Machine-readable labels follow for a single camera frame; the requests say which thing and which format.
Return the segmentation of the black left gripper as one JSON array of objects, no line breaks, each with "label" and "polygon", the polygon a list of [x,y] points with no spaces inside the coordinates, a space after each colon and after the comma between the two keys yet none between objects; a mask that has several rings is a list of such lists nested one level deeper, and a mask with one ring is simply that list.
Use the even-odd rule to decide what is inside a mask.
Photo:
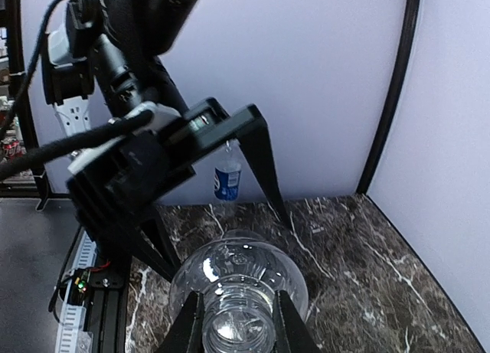
[{"label": "black left gripper", "polygon": [[68,167],[67,187],[77,218],[98,250],[127,246],[131,254],[171,282],[180,268],[158,208],[151,205],[194,176],[193,164],[236,139],[267,201],[284,227],[290,218],[279,189],[270,132],[258,107],[229,114],[215,98],[179,112],[144,102],[129,113],[150,122],[93,149]]}]

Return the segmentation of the blue label water bottle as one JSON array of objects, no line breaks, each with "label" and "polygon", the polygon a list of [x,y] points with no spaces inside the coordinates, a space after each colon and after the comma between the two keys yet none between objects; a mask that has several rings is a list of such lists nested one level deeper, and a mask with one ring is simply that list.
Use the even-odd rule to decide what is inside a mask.
[{"label": "blue label water bottle", "polygon": [[242,165],[235,141],[227,141],[214,166],[214,196],[219,201],[236,201],[239,194]]}]

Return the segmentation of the clear plastic bottle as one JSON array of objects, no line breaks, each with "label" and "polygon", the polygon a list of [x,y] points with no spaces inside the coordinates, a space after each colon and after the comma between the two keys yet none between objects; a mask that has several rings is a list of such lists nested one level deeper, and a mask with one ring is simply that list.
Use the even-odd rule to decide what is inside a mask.
[{"label": "clear plastic bottle", "polygon": [[183,262],[171,282],[169,314],[176,319],[189,293],[202,293],[206,352],[270,352],[276,340],[273,300],[280,290],[305,318],[309,293],[294,261],[251,230],[229,230]]}]

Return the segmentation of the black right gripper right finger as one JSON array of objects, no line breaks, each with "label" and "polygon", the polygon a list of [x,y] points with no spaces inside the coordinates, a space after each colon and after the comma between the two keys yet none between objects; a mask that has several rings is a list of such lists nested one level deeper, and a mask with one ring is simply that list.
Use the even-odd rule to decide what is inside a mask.
[{"label": "black right gripper right finger", "polygon": [[276,291],[273,301],[273,323],[276,342],[273,352],[277,353],[320,353],[309,330],[294,306],[289,294]]}]

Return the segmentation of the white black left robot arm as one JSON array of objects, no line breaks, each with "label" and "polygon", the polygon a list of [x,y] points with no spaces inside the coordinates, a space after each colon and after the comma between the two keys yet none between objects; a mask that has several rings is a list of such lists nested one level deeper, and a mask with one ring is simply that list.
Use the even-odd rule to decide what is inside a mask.
[{"label": "white black left robot arm", "polygon": [[266,199],[289,223],[259,109],[229,114],[213,98],[190,107],[160,61],[197,1],[74,0],[67,9],[70,52],[87,59],[113,117],[143,121],[80,145],[67,183],[78,219],[102,257],[130,255],[168,280],[180,261],[153,204],[229,141],[238,142]]}]

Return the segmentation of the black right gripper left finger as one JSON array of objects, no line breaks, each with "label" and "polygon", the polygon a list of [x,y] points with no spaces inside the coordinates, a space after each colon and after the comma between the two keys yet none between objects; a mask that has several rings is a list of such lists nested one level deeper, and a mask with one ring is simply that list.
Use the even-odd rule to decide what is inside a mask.
[{"label": "black right gripper left finger", "polygon": [[204,297],[201,293],[190,292],[185,304],[165,336],[155,350],[156,353],[201,353],[202,326],[204,321]]}]

